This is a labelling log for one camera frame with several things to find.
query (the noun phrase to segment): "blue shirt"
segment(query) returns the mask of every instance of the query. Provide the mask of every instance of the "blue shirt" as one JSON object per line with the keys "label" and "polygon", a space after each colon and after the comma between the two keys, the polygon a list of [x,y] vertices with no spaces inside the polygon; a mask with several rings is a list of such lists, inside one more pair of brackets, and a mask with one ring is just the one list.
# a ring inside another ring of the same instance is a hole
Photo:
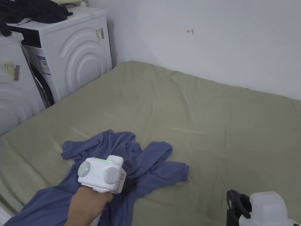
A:
{"label": "blue shirt", "polygon": [[126,180],[135,185],[127,193],[114,194],[102,213],[99,225],[130,226],[134,201],[154,189],[187,179],[189,166],[179,162],[167,162],[172,146],[166,142],[151,142],[143,151],[131,132],[102,132],[86,141],[66,141],[63,144],[64,159],[74,159],[63,181],[55,186],[39,190],[4,226],[63,226],[67,220],[71,197],[81,186],[77,171],[89,157],[106,159],[109,155],[121,156]]}

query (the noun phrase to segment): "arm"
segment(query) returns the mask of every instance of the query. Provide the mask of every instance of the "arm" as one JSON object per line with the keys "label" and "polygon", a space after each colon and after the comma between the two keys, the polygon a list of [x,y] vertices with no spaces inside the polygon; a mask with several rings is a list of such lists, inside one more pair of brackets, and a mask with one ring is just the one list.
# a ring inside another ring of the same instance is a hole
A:
{"label": "arm", "polygon": [[89,226],[112,198],[112,193],[99,193],[89,187],[80,187],[71,199],[64,226]]}

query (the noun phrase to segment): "green indicator light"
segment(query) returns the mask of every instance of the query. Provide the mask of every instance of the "green indicator light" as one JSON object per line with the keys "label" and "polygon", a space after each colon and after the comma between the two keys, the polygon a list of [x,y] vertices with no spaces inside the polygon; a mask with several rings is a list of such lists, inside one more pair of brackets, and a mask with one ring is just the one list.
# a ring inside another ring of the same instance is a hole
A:
{"label": "green indicator light", "polygon": [[107,160],[104,160],[104,159],[98,159],[98,160],[105,161],[105,162],[111,162],[111,161],[107,161]]}

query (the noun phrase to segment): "dryer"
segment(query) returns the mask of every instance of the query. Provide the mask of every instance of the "dryer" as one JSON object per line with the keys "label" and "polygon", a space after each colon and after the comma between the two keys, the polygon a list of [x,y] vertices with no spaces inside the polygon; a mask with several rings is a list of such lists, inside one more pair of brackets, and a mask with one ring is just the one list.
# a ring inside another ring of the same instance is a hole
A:
{"label": "dryer", "polygon": [[0,135],[45,109],[21,49],[21,33],[0,34]]}
{"label": "dryer", "polygon": [[24,35],[22,45],[48,83],[55,103],[112,70],[107,10],[85,4],[67,9],[73,15],[59,23],[9,24]]}

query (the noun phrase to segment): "white wall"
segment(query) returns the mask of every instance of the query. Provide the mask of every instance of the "white wall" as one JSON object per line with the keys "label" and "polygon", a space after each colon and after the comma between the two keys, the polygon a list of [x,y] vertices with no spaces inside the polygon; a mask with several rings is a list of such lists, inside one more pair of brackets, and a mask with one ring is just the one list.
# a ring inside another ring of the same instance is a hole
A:
{"label": "white wall", "polygon": [[113,65],[142,61],[301,100],[300,0],[88,2],[110,11]]}

